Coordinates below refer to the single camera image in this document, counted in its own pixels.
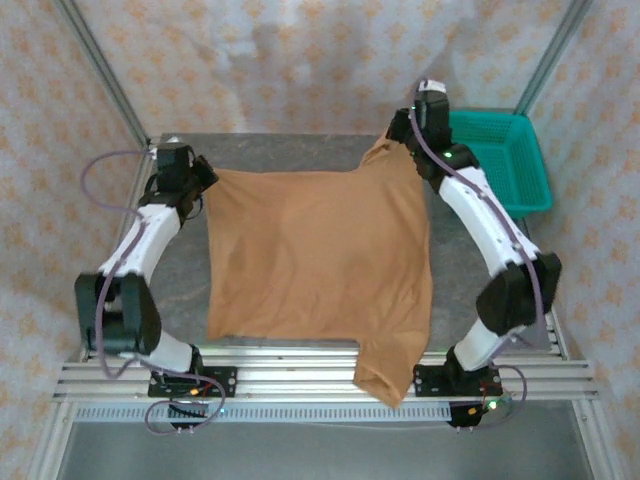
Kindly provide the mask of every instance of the gray tabletop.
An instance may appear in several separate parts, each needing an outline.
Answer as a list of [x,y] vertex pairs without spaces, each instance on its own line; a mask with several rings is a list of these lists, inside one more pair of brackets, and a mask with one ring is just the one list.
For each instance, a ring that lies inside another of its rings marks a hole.
[[[265,134],[192,134],[180,138],[196,154],[204,155],[214,169],[255,172],[348,171],[358,166],[362,154],[376,140],[371,136]],[[431,338],[427,348],[443,351],[462,339],[475,321],[475,299],[489,278],[478,248],[453,210],[426,183],[425,195],[431,217],[434,279]],[[211,289],[207,237],[203,212],[186,222],[169,244],[151,282],[163,328],[180,340],[196,344],[206,342]],[[227,342],[265,343],[256,339]]]

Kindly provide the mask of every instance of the cloth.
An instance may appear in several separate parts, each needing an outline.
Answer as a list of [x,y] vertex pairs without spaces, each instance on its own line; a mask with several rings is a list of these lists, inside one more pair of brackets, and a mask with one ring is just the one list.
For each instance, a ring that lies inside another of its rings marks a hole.
[[429,336],[423,182],[378,139],[350,172],[217,169],[205,195],[208,337],[354,339],[354,383],[402,402]]

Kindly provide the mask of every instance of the basket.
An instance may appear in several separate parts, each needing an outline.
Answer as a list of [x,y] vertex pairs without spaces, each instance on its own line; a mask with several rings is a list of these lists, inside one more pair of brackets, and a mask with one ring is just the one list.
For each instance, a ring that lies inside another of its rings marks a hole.
[[458,110],[451,112],[449,123],[453,141],[471,148],[511,218],[551,208],[542,154],[527,117]]

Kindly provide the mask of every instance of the teal plastic basket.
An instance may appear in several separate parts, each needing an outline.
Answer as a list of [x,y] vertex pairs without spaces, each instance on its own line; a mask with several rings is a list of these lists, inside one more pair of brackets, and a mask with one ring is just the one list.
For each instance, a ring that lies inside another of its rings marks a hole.
[[527,117],[457,110],[449,120],[453,141],[471,148],[511,218],[551,208],[542,153]]

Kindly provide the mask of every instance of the floral wallpaper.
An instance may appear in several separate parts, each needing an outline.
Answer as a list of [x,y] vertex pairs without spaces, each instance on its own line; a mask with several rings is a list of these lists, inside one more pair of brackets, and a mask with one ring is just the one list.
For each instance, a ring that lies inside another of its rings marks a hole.
[[425,72],[513,108],[570,0],[79,0],[145,129],[378,134]]
[[596,365],[616,445],[637,475],[640,10],[635,0],[592,5],[532,119],[555,196],[553,209],[532,221],[532,232],[563,260],[560,316],[576,349]]
[[[60,366],[79,346],[73,282],[108,255],[120,218],[83,198],[86,160],[135,148],[51,0],[0,5],[0,478],[26,478]],[[122,202],[135,159],[96,169]]]

